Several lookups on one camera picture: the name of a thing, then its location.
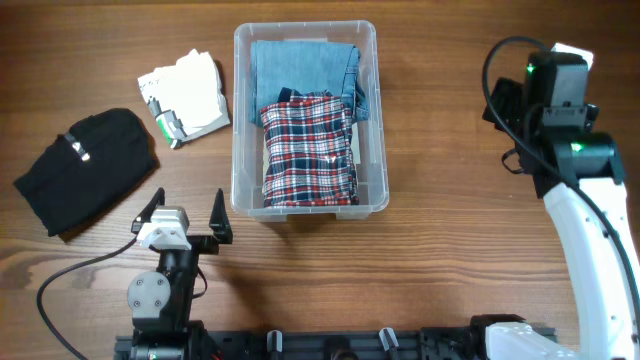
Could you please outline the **beige cloth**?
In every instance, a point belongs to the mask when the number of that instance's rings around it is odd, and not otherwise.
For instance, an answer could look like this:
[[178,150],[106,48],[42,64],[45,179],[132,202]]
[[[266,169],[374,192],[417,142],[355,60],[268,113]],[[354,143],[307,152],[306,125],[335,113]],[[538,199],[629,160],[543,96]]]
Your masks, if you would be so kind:
[[262,192],[269,201],[310,201],[355,191],[359,134],[282,126],[264,134]]

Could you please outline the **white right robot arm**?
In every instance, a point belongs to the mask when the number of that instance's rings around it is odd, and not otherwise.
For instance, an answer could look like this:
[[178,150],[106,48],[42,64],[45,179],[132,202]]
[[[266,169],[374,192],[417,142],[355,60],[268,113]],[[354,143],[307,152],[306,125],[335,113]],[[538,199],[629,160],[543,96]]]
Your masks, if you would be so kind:
[[489,359],[636,359],[639,261],[627,218],[625,170],[614,139],[593,129],[585,100],[588,53],[539,47],[522,82],[501,77],[483,88],[484,120],[514,142],[516,173],[532,177],[560,237],[579,319],[573,353],[513,325],[488,327]]

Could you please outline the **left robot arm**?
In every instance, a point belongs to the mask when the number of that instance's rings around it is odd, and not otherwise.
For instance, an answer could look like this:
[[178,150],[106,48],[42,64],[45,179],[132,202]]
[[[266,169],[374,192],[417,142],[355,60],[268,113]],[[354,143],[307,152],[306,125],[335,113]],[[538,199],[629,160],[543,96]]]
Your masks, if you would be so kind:
[[160,188],[133,220],[131,232],[143,248],[159,255],[155,270],[134,278],[127,292],[134,327],[130,359],[221,359],[223,353],[200,320],[190,318],[196,278],[203,275],[199,257],[216,255],[233,241],[224,193],[218,190],[210,219],[210,235],[190,235],[181,206],[167,206]]

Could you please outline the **white printed t-shirt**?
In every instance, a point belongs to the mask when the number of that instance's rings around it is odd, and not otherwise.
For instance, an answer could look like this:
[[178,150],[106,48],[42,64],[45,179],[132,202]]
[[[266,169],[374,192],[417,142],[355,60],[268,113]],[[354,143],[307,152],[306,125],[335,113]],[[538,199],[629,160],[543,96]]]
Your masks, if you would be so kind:
[[157,67],[137,82],[172,149],[231,123],[219,70],[207,52],[193,49],[175,64]]

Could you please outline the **blue jeans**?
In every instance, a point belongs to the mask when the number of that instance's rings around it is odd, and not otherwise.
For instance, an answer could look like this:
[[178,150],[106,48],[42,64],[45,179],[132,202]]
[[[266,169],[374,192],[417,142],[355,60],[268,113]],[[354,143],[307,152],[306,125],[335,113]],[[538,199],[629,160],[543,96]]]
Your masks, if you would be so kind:
[[264,41],[251,45],[253,105],[249,121],[260,127],[259,111],[275,103],[282,89],[301,94],[328,92],[339,97],[357,121],[369,118],[359,84],[359,49],[348,43]]

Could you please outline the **plaid shirt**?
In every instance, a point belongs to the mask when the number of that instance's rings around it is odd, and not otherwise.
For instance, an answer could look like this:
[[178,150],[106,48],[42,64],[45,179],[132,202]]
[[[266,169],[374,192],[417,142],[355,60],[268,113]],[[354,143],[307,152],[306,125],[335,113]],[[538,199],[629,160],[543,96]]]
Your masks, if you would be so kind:
[[360,202],[353,117],[340,97],[283,88],[274,104],[260,110],[260,119],[268,155],[262,188],[265,207]]

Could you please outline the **black garment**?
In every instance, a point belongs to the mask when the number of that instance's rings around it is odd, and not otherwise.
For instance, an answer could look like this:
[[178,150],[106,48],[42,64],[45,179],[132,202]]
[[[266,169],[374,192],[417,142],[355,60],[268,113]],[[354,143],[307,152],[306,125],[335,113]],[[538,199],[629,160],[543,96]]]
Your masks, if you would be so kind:
[[53,237],[93,220],[155,167],[141,119],[114,108],[58,135],[14,186]]

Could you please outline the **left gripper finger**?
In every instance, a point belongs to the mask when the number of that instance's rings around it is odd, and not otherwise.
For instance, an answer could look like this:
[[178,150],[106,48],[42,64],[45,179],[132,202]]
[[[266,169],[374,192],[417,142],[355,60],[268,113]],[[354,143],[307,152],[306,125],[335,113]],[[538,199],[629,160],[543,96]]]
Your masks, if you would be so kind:
[[143,210],[136,217],[135,221],[138,223],[149,222],[153,212],[159,207],[165,204],[165,190],[158,188],[149,203],[143,208]]
[[209,219],[209,228],[213,231],[214,236],[232,235],[232,228],[229,222],[224,202],[224,192],[221,188],[219,188],[216,192]]

